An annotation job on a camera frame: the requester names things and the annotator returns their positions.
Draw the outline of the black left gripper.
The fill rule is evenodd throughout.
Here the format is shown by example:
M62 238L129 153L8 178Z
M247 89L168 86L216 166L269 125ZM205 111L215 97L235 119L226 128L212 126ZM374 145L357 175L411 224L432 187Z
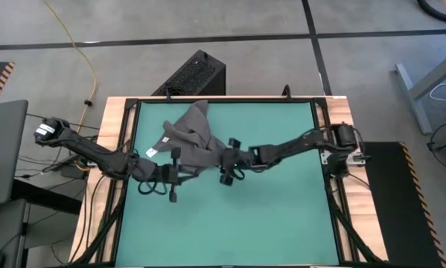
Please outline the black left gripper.
M188 180L196 179L201 172L202 167L184 166L178 164L181 156L181 149L175 147L171 150L172 163L166 164L161 167L161 179L160 182L164 186L164 191L160 195L166 195L169 193L169 201L176 203L177 194L176 187L179 184L183 184Z

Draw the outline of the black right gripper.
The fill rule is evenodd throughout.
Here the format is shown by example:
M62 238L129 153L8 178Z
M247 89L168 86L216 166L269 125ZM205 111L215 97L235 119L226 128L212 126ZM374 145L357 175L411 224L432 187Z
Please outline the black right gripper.
M229 139L229 147L223 150L220 156L212 156L213 163L210 167L220 167L220 184L232 185L234 179L244 180L244 168L248 168L248 158L240 150L241 142L235 138Z

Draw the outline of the dark grey towel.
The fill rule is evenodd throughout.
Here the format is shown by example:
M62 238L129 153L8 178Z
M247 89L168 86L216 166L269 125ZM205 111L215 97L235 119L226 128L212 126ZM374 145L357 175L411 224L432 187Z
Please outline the dark grey towel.
M219 161L212 161L211 157L220 156L226 145L211 133L208 109L208 101L199 100L191 104L175 123L165 121L163 135L145 152L146 156L152 158L157 153L179 147L181 165L202 167L203 172L215 168L210 166Z

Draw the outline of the green table mat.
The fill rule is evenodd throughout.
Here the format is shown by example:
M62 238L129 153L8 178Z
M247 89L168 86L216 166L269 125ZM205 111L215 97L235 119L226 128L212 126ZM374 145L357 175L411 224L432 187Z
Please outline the green table mat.
M134 148L141 156L190 103L142 103ZM211 133L241 149L281 144L314 127L309 103L210 103ZM127 186L117 267L339 263L317 150L283 160L232 186L218 168L203 171L168 195Z

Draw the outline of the black perforated computer tower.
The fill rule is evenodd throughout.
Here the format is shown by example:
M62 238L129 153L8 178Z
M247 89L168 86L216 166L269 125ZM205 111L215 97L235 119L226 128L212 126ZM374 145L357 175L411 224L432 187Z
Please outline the black perforated computer tower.
M225 95L226 64L202 50L193 54L152 96Z

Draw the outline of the grey power adapter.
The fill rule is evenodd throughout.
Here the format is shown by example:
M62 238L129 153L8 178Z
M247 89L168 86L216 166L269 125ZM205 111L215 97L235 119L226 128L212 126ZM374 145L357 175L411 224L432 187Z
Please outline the grey power adapter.
M77 168L75 165L65 165L60 168L61 176L69 179L82 179L86 172Z

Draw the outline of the black desk bar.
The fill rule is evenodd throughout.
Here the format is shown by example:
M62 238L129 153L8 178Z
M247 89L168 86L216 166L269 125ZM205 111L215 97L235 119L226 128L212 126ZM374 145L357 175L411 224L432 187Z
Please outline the black desk bar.
M39 205L55 211L78 215L82 202L74 197L58 194L27 182L15 180L10 192L10 200L26 200L30 204Z

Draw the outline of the grey laptop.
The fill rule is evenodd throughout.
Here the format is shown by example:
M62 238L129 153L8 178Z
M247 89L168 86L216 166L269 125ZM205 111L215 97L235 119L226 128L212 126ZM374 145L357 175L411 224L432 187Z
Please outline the grey laptop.
M10 199L28 102L0 103L0 203Z

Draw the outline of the grey cabinet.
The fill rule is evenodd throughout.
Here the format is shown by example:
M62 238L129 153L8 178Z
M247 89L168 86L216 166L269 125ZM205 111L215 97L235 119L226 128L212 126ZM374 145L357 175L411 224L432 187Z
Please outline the grey cabinet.
M25 215L25 201L15 200L0 204L0 268L21 266Z

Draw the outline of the grey metal desk leg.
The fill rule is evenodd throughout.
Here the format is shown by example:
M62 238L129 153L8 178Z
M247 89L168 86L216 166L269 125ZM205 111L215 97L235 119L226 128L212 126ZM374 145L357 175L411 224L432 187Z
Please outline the grey metal desk leg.
M410 110L418 122L421 133L424 135L431 134L433 130L421 99L446 80L446 58L417 83L412 82L407 70L401 63L395 65L395 73L397 74L401 91L404 93Z

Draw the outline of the black metal table frame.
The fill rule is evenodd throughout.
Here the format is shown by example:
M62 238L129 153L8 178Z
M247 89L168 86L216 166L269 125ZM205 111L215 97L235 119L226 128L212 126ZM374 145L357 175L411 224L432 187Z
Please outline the black metal table frame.
M136 107L138 101L163 101L163 96L129 96L109 97L98 134L98 143L110 150L117 148L120 143L126 143L130 136L136 133ZM285 96L175 96L175 101L194 102L198 100L209 101L283 101L288 102ZM318 101L316 114L320 117L320 124L352 123L351 110L346 96L293 96L293 101ZM375 209L372 193L363 188L361 182L368 182L369 178L364 167L350 167L349 178L343 181L339 192L347 195L347 207L343 209L351 218L351 223L366 245L382 260L386 261L388 255L383 241L379 224L379 216ZM101 178L97 168L89 171L87 180L86 200L80 208L77 229L69 255L70 260L76 260L86 250L86 244L93 241L101 224L109 213L116 207L118 198L123 194L123 183L113 182Z

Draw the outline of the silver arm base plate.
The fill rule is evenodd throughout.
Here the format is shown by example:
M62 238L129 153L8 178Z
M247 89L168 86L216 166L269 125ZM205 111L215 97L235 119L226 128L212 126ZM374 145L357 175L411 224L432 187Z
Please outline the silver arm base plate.
M369 156L364 155L363 153L350 153L347 156L342 156L336 153L330 153L328 151L324 151L320 154L320 159L324 165L328 165L333 162L342 162L347 165L364 165Z

